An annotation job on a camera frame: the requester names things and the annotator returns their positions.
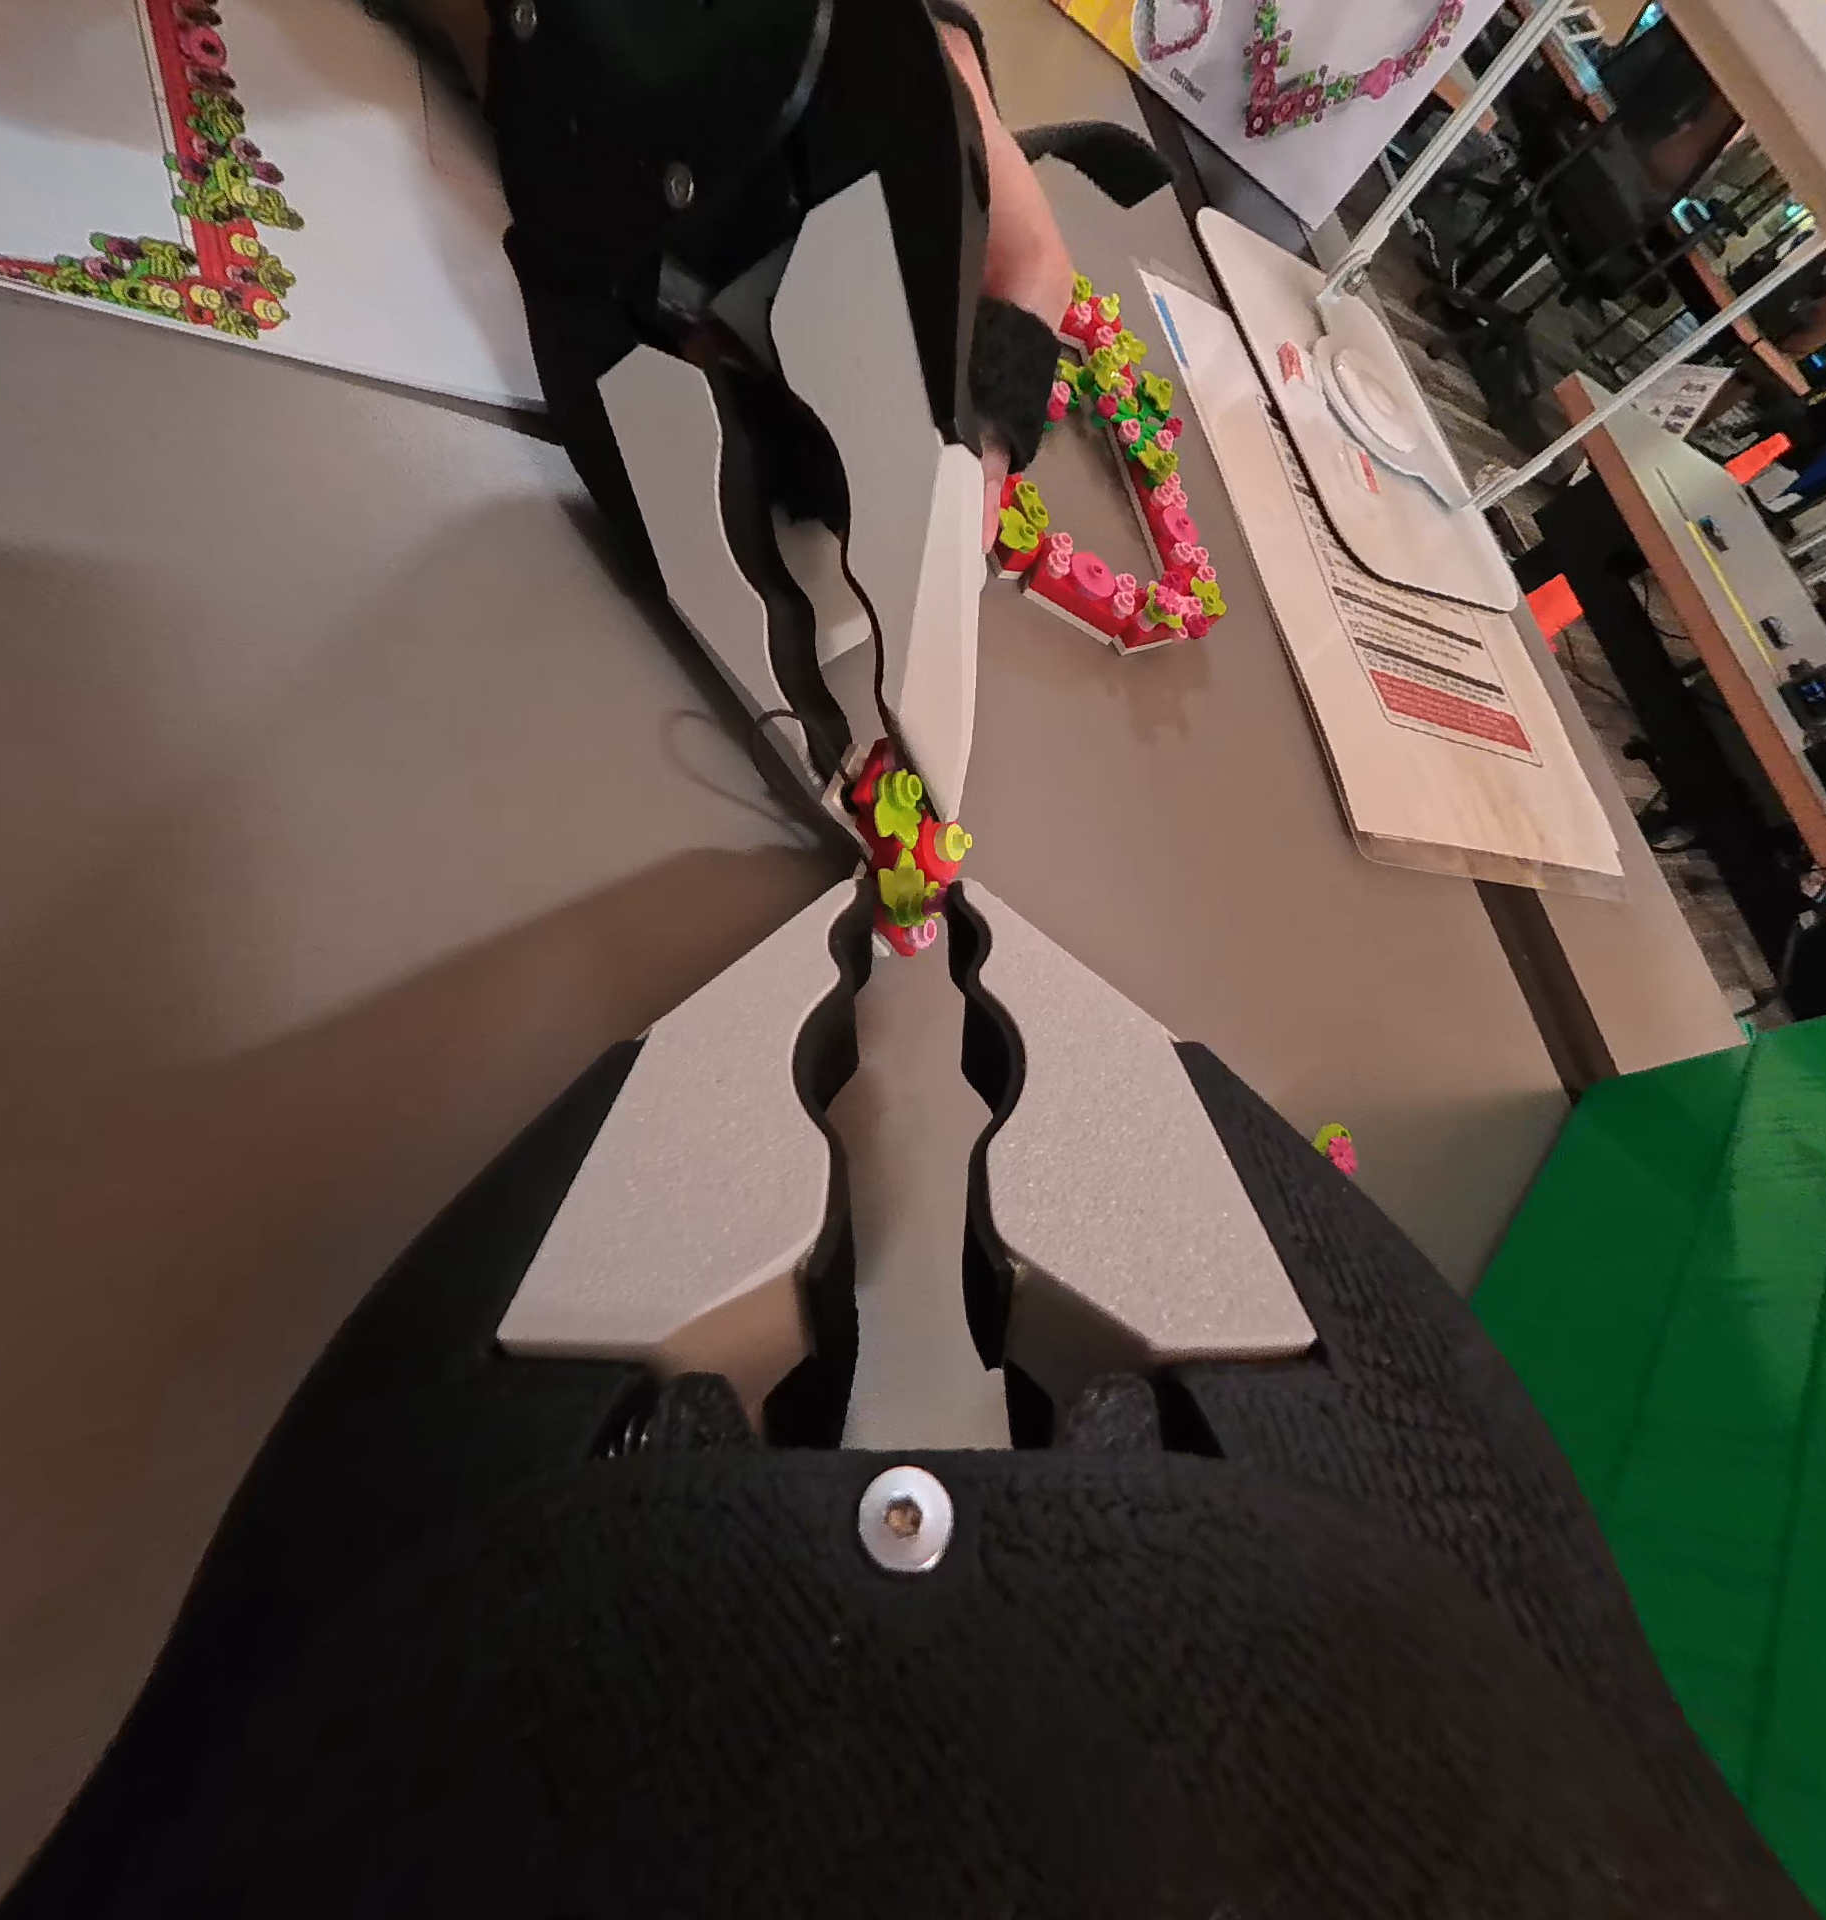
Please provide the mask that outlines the wooden background desk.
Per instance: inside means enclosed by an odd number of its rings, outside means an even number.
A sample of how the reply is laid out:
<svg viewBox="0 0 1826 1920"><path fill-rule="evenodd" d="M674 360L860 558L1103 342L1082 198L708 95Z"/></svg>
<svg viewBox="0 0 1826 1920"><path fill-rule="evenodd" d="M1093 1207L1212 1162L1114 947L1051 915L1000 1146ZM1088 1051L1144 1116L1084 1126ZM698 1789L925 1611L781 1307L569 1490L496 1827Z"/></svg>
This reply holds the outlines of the wooden background desk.
<svg viewBox="0 0 1826 1920"><path fill-rule="evenodd" d="M1632 702L1645 765L1775 950L1801 850L1826 889L1826 621L1725 465L1642 412L1606 417L1587 376L1556 387L1590 474L1538 512Z"/></svg>

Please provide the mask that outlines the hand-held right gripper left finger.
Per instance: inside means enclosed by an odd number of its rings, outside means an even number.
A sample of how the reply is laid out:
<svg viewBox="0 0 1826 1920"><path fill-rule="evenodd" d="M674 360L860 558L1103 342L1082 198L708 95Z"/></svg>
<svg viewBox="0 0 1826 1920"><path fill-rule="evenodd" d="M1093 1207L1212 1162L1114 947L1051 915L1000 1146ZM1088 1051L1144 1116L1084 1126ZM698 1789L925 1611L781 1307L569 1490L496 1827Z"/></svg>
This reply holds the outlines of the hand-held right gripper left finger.
<svg viewBox="0 0 1826 1920"><path fill-rule="evenodd" d="M870 976L855 876L644 1038L496 1343L733 1383L764 1433L842 1433L855 1234L828 1103Z"/></svg>

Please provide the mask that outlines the black elastic loop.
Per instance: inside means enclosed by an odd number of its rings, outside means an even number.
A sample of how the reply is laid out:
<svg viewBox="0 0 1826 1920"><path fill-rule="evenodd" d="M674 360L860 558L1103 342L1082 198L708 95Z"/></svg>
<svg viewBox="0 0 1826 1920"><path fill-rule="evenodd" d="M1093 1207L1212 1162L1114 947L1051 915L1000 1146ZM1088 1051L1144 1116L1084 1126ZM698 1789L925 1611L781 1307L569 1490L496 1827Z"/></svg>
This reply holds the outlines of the black elastic loop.
<svg viewBox="0 0 1826 1920"><path fill-rule="evenodd" d="M826 791L839 780L839 762L831 773L818 762L811 733L795 712L762 712L751 722L751 759L762 780L782 798L803 805L826 805Z"/></svg>

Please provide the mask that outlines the small red lego flower segment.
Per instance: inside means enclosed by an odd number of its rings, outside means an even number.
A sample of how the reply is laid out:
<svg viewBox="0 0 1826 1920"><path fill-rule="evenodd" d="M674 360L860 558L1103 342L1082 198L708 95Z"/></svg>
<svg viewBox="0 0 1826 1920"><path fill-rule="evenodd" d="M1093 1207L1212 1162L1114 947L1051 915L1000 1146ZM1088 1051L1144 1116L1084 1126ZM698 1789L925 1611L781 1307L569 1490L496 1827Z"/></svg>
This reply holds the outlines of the small red lego flower segment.
<svg viewBox="0 0 1826 1920"><path fill-rule="evenodd" d="M973 850L973 831L935 810L925 780L889 737L860 762L845 808L867 850L872 945L883 957L918 957L940 931L940 904Z"/></svg>

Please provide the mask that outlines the lego picture poster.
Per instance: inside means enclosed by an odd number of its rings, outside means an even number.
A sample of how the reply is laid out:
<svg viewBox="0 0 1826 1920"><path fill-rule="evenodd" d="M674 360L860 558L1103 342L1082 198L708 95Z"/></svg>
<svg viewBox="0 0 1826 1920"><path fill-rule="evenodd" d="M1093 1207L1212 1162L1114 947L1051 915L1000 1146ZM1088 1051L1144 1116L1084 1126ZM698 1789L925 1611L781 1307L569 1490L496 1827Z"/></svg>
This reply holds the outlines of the lego picture poster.
<svg viewBox="0 0 1826 1920"><path fill-rule="evenodd" d="M1372 172L1500 2L1058 2L1299 219Z"/></svg>

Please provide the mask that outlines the person's left hand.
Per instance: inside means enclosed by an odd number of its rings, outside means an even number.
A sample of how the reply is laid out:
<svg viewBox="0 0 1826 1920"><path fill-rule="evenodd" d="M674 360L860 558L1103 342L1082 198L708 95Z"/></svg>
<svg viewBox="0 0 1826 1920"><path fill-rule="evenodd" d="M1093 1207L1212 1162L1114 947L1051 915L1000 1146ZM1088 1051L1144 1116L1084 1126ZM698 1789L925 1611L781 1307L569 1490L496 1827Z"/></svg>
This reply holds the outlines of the person's left hand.
<svg viewBox="0 0 1826 1920"><path fill-rule="evenodd" d="M991 213L970 384L982 439L982 550L991 550L1000 491L1038 457L1044 439L1058 366L1057 326L1076 270L1016 132L996 116L982 118L982 143Z"/></svg>

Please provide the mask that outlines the white lego instruction sheet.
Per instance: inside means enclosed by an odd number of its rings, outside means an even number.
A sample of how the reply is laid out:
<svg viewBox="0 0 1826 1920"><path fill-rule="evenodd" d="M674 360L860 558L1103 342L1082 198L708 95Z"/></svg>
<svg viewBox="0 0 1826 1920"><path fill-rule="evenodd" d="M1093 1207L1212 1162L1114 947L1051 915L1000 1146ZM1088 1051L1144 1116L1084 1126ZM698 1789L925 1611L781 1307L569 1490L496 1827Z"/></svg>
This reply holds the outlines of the white lego instruction sheet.
<svg viewBox="0 0 1826 1920"><path fill-rule="evenodd" d="M542 411L484 126L366 2L0 2L0 287Z"/></svg>

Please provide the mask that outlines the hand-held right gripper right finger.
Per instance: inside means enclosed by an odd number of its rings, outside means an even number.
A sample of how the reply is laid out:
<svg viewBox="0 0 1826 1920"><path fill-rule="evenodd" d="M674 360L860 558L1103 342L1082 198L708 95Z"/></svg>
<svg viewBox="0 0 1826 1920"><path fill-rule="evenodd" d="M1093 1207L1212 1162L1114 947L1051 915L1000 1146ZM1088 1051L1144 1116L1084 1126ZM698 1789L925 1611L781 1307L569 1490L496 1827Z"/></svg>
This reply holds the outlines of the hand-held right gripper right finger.
<svg viewBox="0 0 1826 1920"><path fill-rule="evenodd" d="M964 1253L982 1360L1073 1403L1105 1374L1306 1354L1310 1311L1190 1075L1203 1046L982 882L947 895L947 962L991 1108Z"/></svg>

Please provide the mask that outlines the white desk lamp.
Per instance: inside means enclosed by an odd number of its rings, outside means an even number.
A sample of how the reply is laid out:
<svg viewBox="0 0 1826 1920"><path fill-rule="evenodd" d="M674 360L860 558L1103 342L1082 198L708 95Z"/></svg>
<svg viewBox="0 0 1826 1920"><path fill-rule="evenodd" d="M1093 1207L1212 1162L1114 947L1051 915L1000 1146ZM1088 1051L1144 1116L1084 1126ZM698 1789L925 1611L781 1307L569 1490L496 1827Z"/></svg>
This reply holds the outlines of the white desk lamp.
<svg viewBox="0 0 1826 1920"><path fill-rule="evenodd" d="M1518 33L1484 69L1481 82L1450 111L1446 123L1422 145L1408 174L1387 189L1375 213L1359 227L1350 247L1314 297L1322 342L1318 347L1321 384L1337 418L1387 468L1429 489L1445 509L1475 509L1473 489L1445 443L1425 393L1412 381L1387 326L1365 301L1371 270L1410 206L1446 163L1455 148L1479 126L1488 107L1521 72L1530 53L1556 31L1568 2L1538 2Z"/></svg>

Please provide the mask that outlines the white rounded board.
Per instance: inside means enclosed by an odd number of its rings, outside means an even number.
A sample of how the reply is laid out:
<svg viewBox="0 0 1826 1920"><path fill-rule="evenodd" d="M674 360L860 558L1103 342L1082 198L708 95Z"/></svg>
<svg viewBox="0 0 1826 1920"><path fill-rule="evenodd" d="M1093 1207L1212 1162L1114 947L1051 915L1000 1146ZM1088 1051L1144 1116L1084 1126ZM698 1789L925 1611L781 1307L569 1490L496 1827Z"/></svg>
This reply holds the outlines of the white rounded board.
<svg viewBox="0 0 1826 1920"><path fill-rule="evenodd" d="M1518 581L1488 519L1445 509L1422 482L1387 468L1337 418L1318 362L1322 326L1314 297L1322 273L1219 209L1196 213L1196 239L1345 550L1391 586L1511 612Z"/></svg>

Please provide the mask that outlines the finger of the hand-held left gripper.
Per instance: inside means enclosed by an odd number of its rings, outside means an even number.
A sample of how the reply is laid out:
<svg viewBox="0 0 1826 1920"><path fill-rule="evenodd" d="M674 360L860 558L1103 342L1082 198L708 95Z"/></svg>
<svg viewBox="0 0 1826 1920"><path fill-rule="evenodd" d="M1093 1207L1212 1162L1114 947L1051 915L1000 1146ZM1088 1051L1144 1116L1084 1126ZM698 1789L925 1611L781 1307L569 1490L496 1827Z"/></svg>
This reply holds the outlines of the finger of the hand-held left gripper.
<svg viewBox="0 0 1826 1920"><path fill-rule="evenodd" d="M795 712L842 780L845 712L821 672L815 607L781 556L730 376L640 345L598 380L598 398L671 610L751 722Z"/></svg>
<svg viewBox="0 0 1826 1920"><path fill-rule="evenodd" d="M985 471L932 418L879 174L803 213L771 333L842 465L839 548L877 626L879 714L950 823L976 733Z"/></svg>

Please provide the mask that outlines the laminated paper sheet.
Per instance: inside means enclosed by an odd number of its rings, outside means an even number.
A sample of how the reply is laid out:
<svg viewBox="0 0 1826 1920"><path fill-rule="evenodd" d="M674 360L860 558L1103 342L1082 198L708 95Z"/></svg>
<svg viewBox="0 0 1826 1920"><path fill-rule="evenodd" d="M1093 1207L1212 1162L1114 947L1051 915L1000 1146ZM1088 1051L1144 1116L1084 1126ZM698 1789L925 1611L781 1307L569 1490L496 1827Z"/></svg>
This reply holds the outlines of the laminated paper sheet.
<svg viewBox="0 0 1826 1920"><path fill-rule="evenodd" d="M1345 505L1391 505L1396 474L1332 418L1306 345L1251 353L1236 319L1139 270L1186 384L1184 446L1213 453L1243 543L1359 854L1387 867L1625 895L1618 831L1511 615L1375 577Z"/></svg>

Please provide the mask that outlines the red lego flower heart frame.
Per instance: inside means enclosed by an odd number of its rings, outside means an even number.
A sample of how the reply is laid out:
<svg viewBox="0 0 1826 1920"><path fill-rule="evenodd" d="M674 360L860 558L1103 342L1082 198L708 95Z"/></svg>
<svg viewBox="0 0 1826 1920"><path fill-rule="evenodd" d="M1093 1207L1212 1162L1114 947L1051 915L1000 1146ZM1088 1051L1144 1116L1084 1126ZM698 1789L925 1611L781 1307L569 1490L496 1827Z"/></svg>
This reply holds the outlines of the red lego flower heart frame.
<svg viewBox="0 0 1826 1920"><path fill-rule="evenodd" d="M1117 656L1208 637L1226 595L1179 471L1186 418L1174 381L1145 371L1145 342L1125 324L1122 297L1095 292L1090 276L1073 278L1057 342L1044 436L1088 436L1109 450L1145 540L1145 569L1111 565L1079 543L1051 517L1038 482L1010 474L996 577L1021 583L1029 599Z"/></svg>

